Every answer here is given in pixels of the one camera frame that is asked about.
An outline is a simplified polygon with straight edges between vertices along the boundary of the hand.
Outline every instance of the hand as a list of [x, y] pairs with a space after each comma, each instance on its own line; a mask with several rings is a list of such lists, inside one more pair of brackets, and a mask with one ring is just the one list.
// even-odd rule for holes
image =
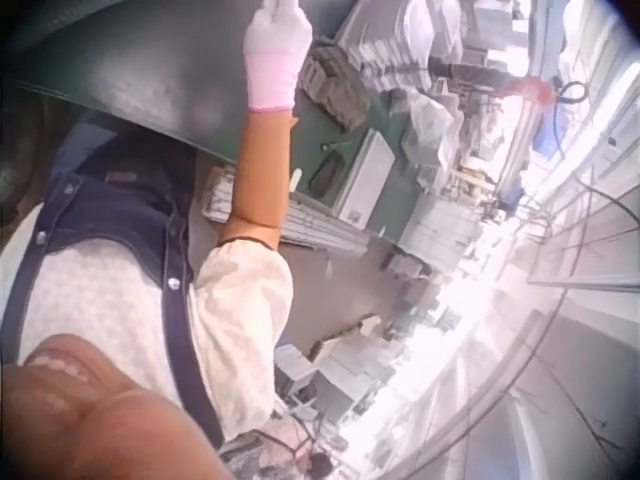
[[249, 109], [291, 110], [311, 45], [311, 24], [298, 0], [263, 0], [244, 39]]

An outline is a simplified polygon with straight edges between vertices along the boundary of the white blouse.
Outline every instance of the white blouse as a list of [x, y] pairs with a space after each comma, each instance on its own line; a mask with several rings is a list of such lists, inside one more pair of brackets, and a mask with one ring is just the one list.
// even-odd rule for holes
[[[0, 312], [39, 210], [0, 256]], [[31, 295], [19, 360], [51, 335], [74, 334], [137, 383], [180, 405], [165, 350], [161, 293], [119, 243], [87, 240], [50, 254]], [[292, 297], [291, 271], [282, 256], [244, 240], [209, 253], [189, 289], [192, 340], [227, 440], [262, 427], [273, 410], [273, 350]]]

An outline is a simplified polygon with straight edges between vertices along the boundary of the forearm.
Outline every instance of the forearm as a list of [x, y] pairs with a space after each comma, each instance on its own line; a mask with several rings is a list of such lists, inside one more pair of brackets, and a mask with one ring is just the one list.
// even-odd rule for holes
[[252, 237], [272, 248], [289, 203], [291, 110], [249, 113], [223, 241]]

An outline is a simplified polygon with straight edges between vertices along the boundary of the finger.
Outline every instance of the finger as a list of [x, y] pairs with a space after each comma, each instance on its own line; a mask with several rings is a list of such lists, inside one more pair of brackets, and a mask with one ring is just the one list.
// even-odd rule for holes
[[262, 0], [262, 10], [266, 10], [269, 15], [273, 16], [278, 9], [278, 0]]
[[256, 10], [255, 15], [253, 16], [253, 20], [251, 21], [252, 25], [268, 25], [273, 22], [273, 15], [267, 12], [264, 8], [259, 8]]
[[300, 8], [298, 0], [280, 0], [279, 10], [283, 12], [293, 12]]

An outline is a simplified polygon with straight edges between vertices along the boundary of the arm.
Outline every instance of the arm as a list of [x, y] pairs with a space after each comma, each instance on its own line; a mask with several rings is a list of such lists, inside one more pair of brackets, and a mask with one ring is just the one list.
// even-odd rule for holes
[[289, 205], [292, 113], [249, 112], [222, 241], [253, 238], [276, 249]]
[[297, 0], [264, 0], [247, 29], [249, 113], [231, 215], [222, 240], [251, 238], [277, 248], [289, 203], [290, 130], [311, 25]]
[[274, 249], [289, 200], [295, 89], [312, 33], [296, 0], [278, 4], [264, 0], [247, 30], [249, 113], [226, 244], [209, 254], [189, 298], [203, 380], [228, 439], [262, 427], [273, 411], [273, 350], [293, 298], [291, 271]]

